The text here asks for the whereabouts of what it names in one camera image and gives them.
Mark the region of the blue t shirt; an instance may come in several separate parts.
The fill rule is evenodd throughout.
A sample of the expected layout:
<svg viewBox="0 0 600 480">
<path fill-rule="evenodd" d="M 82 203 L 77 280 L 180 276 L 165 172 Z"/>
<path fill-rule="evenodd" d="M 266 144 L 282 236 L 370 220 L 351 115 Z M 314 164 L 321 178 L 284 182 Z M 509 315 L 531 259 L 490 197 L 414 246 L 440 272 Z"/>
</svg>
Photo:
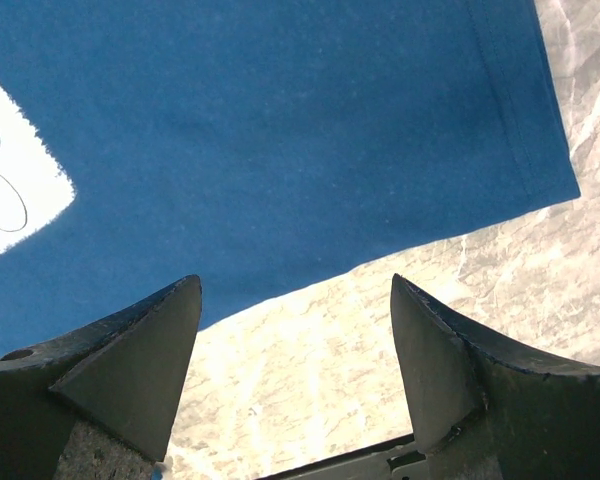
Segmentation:
<svg viewBox="0 0 600 480">
<path fill-rule="evenodd" d="M 530 1 L 0 1 L 66 174 L 0 255 L 0 356 L 188 274 L 203 324 L 579 194 Z"/>
</svg>

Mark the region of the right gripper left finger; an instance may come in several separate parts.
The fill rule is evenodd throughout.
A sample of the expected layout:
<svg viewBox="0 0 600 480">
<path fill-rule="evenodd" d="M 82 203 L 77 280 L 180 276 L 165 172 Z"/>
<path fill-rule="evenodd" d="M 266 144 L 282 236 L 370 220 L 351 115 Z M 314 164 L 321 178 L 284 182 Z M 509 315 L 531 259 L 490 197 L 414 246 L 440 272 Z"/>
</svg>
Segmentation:
<svg viewBox="0 0 600 480">
<path fill-rule="evenodd" d="M 198 331 L 186 276 L 0 358 L 0 479 L 148 479 L 165 458 Z"/>
</svg>

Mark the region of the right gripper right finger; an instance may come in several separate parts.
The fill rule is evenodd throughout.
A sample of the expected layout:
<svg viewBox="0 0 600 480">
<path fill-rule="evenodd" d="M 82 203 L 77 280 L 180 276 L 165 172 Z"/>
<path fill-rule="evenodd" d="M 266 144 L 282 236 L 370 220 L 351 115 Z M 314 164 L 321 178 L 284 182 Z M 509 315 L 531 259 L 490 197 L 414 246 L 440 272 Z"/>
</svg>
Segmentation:
<svg viewBox="0 0 600 480">
<path fill-rule="evenodd" d="M 530 347 L 401 276 L 391 321 L 434 479 L 600 479 L 600 366 Z"/>
</svg>

